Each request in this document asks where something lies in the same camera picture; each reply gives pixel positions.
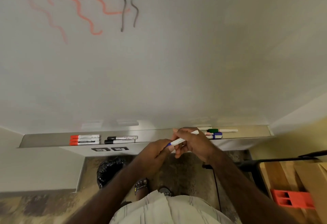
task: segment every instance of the cardboard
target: cardboard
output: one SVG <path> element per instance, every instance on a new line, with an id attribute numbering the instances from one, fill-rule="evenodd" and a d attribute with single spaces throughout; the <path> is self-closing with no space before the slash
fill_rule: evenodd
<path id="1" fill-rule="evenodd" d="M 327 162 L 294 166 L 303 185 L 311 194 L 323 224 L 327 224 Z"/>

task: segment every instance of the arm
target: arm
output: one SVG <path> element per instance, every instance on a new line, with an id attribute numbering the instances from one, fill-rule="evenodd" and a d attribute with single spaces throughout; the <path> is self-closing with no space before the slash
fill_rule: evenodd
<path id="1" fill-rule="evenodd" d="M 108 185 L 69 218 L 66 224 L 108 224 L 136 181 L 156 173 L 165 158 L 174 151 L 173 146 L 166 147 L 170 142 L 171 140 L 165 139 L 149 143 Z"/>
<path id="2" fill-rule="evenodd" d="M 250 182 L 233 161 L 200 132 L 190 134 L 195 128 L 174 130 L 172 140 L 186 140 L 175 146 L 176 158 L 184 152 L 195 153 L 203 162 L 210 164 L 226 194 L 233 203 L 243 224 L 298 224 L 288 213 L 277 206 Z"/>

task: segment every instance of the person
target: person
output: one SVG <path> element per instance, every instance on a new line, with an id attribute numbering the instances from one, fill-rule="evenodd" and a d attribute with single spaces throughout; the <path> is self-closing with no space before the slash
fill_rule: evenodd
<path id="1" fill-rule="evenodd" d="M 121 202 L 135 182 L 154 175 L 165 158 L 174 150 L 176 150 L 176 158 L 190 151 L 213 167 L 215 175 L 243 224 L 297 223 L 288 213 L 260 192 L 234 165 L 233 161 L 207 139 L 204 133 L 191 134 L 195 129 L 173 129 L 174 135 L 171 140 L 163 139 L 149 143 L 128 166 L 117 173 L 108 185 L 73 214 L 67 224 L 231 224 L 230 219 L 203 199 L 192 196 L 170 197 L 157 190 L 146 195 L 145 187 L 138 187 L 141 188 L 137 192 L 138 201 L 120 208 Z M 186 141 L 175 147 L 171 145 L 166 147 L 178 137 Z"/>

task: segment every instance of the forearm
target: forearm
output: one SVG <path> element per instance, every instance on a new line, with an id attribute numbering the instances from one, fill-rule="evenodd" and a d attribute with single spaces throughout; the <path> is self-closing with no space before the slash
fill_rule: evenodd
<path id="1" fill-rule="evenodd" d="M 243 224 L 298 224 L 257 189 L 223 151 L 216 149 L 210 156 L 209 164 L 213 167 Z"/>
<path id="2" fill-rule="evenodd" d="M 139 179 L 138 174 L 137 168 L 132 164 L 122 169 L 108 185 L 79 209 L 67 224 L 108 224 L 124 197 Z"/>

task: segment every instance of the red plastic holder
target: red plastic holder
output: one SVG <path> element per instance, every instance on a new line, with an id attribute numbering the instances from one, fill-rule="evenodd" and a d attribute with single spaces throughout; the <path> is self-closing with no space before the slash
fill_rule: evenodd
<path id="1" fill-rule="evenodd" d="M 274 201 L 280 206 L 290 208 L 315 209 L 311 195 L 308 192 L 271 189 L 271 194 Z"/>

